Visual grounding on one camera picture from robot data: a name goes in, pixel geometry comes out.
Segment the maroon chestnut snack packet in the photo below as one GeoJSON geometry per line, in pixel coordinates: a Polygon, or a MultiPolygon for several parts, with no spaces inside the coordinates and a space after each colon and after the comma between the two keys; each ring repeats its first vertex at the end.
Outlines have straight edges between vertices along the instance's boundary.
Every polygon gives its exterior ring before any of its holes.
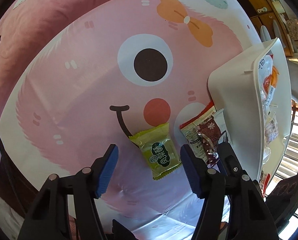
{"type": "Polygon", "coordinates": [[[228,142],[226,130],[221,131],[213,116],[207,118],[196,127],[197,134],[201,138],[202,147],[207,157],[207,164],[213,167],[219,160],[217,152],[219,140],[224,136],[223,142],[228,142]]]}

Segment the red white biscuit packet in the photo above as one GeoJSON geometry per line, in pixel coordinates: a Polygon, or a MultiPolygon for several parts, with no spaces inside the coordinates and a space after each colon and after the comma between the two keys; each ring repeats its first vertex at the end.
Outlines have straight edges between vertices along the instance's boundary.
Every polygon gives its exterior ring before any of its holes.
{"type": "Polygon", "coordinates": [[[184,122],[179,126],[181,133],[184,135],[189,143],[189,146],[197,158],[203,159],[206,165],[214,165],[216,158],[212,155],[208,155],[203,148],[202,138],[197,133],[198,125],[202,124],[205,119],[216,113],[216,108],[214,107],[213,101],[209,104],[195,117],[191,118],[189,121],[184,122]]]}

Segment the green pastry packet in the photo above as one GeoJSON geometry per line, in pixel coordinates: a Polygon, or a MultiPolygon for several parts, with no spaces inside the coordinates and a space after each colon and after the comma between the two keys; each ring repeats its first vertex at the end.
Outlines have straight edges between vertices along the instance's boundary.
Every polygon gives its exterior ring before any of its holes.
{"type": "Polygon", "coordinates": [[[165,123],[129,137],[141,150],[154,180],[164,178],[182,164],[169,129],[169,124],[165,123]]]}

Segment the silver white snack bag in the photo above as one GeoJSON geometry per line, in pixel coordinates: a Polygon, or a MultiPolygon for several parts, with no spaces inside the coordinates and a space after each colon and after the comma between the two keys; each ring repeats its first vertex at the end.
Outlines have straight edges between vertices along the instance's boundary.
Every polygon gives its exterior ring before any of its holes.
{"type": "Polygon", "coordinates": [[[271,55],[265,55],[258,65],[258,81],[260,89],[268,94],[273,68],[273,58],[271,55]]]}

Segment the clear bread package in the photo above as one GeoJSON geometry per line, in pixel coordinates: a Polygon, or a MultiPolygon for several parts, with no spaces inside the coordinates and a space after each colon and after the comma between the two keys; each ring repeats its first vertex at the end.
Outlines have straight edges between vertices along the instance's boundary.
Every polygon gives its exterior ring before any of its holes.
{"type": "Polygon", "coordinates": [[[276,119],[276,113],[273,113],[268,117],[265,123],[265,143],[269,145],[279,135],[278,121],[276,119]]]}

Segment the white orange oats bar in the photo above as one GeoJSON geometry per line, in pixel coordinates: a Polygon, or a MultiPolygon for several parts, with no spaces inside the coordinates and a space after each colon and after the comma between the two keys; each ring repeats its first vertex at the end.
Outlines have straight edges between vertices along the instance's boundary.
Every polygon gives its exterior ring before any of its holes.
{"type": "Polygon", "coordinates": [[[274,92],[276,89],[276,86],[278,84],[278,78],[279,78],[279,71],[278,69],[273,66],[272,67],[272,73],[270,75],[270,83],[269,83],[269,89],[268,89],[268,95],[267,95],[267,104],[269,105],[273,99],[274,92]]]}

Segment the white plastic bin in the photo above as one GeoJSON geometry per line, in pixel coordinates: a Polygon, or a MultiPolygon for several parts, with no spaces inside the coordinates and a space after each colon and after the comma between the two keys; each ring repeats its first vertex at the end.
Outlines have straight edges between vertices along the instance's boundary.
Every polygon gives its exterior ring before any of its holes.
{"type": "Polygon", "coordinates": [[[291,132],[292,95],[288,65],[281,41],[275,38],[246,49],[208,78],[208,89],[216,109],[224,110],[225,123],[236,156],[250,178],[259,180],[261,173],[273,175],[286,151],[291,132]],[[265,120],[258,82],[258,65],[267,54],[280,75],[270,103],[276,113],[278,137],[269,144],[271,154],[263,163],[265,120]]]}

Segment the cartoon printed tablecloth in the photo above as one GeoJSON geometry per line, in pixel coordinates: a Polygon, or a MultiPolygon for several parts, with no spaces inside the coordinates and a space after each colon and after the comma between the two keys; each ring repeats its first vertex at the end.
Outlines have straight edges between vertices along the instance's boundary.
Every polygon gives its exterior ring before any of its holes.
{"type": "Polygon", "coordinates": [[[209,103],[212,71],[259,42],[237,0],[111,0],[61,31],[15,85],[0,119],[7,153],[36,188],[104,155],[118,163],[96,204],[139,239],[189,239],[202,200],[184,169],[154,180],[129,135],[180,125],[209,103]]]}

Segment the wooden desk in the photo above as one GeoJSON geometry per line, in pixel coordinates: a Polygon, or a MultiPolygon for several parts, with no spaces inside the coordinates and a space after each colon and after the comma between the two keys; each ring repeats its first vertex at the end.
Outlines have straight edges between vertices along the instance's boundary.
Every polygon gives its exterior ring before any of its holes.
{"type": "Polygon", "coordinates": [[[271,38],[279,38],[285,55],[298,53],[298,19],[283,0],[238,0],[257,31],[264,26],[271,38]]]}

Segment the pink bed sheet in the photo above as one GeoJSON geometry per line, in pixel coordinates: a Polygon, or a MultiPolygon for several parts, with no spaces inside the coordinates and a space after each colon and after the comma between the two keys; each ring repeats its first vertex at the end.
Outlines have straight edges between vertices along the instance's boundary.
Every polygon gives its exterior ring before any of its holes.
{"type": "Polygon", "coordinates": [[[0,118],[29,64],[43,48],[56,50],[67,26],[110,0],[28,0],[0,21],[0,118]]]}

